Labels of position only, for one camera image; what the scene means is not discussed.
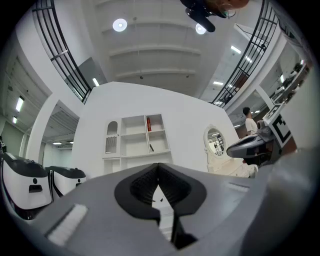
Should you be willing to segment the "white black robot base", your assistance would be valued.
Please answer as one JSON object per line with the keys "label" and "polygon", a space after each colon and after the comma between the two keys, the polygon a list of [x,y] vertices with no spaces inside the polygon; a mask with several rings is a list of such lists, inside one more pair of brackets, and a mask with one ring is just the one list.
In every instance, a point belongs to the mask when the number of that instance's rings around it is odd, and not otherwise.
{"label": "white black robot base", "polygon": [[49,188],[53,201],[65,196],[87,180],[86,174],[78,168],[49,166],[45,170],[48,173]]}
{"label": "white black robot base", "polygon": [[3,153],[0,178],[5,198],[17,216],[34,220],[52,203],[48,172],[33,160]]}

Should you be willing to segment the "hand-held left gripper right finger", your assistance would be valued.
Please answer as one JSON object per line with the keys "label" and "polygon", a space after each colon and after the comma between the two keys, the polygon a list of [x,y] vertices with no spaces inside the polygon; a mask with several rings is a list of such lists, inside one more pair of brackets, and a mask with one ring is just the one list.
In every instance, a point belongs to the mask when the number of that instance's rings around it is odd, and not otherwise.
{"label": "hand-held left gripper right finger", "polygon": [[160,256],[222,256],[238,247],[257,212],[262,175],[243,178],[158,165],[159,185],[174,210],[172,241]]}

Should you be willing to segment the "black balcony railing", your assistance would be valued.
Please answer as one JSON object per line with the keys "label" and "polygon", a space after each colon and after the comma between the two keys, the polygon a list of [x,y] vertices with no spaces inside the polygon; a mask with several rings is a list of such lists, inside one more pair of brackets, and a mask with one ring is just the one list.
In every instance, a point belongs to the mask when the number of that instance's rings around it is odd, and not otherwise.
{"label": "black balcony railing", "polygon": [[35,0],[35,27],[48,58],[68,88],[84,104],[92,89],[68,47],[58,21],[54,0]]}
{"label": "black balcony railing", "polygon": [[257,65],[268,49],[274,36],[278,18],[268,0],[262,0],[258,16],[253,19],[253,27],[236,22],[235,31],[245,40],[245,48],[240,50],[238,60],[231,64],[231,73],[213,99],[208,102],[224,108],[238,94],[241,87],[252,76]]}

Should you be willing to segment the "ornate white dresser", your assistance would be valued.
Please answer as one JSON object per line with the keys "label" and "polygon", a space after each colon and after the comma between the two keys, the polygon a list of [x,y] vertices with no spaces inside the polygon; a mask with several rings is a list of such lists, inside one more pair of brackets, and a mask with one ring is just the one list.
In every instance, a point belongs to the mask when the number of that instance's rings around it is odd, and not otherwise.
{"label": "ornate white dresser", "polygon": [[223,176],[233,176],[242,178],[254,178],[258,172],[255,164],[248,165],[242,158],[231,158],[225,156],[207,156],[207,169],[209,173]]}

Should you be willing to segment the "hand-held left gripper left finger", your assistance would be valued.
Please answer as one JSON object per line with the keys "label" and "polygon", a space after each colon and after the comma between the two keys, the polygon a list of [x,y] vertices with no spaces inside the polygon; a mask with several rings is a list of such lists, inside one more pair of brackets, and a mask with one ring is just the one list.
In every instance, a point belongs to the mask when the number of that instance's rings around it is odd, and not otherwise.
{"label": "hand-held left gripper left finger", "polygon": [[92,178],[43,210],[32,242],[46,256],[169,256],[153,208],[156,163]]}

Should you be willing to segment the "oval white mirror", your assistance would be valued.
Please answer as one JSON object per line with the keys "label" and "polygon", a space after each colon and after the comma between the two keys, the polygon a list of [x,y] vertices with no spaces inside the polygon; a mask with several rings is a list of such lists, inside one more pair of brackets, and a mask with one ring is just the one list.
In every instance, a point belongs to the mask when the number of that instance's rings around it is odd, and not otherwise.
{"label": "oval white mirror", "polygon": [[226,153],[226,140],[221,131],[213,124],[210,124],[204,130],[205,150],[214,157],[222,157]]}

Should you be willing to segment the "white shelf unit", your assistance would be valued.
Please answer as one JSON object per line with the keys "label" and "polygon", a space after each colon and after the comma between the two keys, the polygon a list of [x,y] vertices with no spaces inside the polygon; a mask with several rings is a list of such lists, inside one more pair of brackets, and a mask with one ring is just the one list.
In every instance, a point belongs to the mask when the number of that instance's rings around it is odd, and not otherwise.
{"label": "white shelf unit", "polygon": [[[148,132],[146,117],[151,119],[151,132]],[[162,115],[156,113],[108,120],[104,131],[102,160],[104,174],[146,164],[172,163]]]}

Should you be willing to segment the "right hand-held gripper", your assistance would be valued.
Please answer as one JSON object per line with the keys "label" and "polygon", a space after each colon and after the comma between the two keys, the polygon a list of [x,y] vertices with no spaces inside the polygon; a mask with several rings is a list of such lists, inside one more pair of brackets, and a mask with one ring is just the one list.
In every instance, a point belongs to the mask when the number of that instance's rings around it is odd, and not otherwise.
{"label": "right hand-held gripper", "polygon": [[248,165],[262,167],[276,162],[283,153],[284,146],[292,133],[281,115],[284,103],[276,103],[257,122],[257,133],[246,136],[226,149],[231,158],[244,158]]}

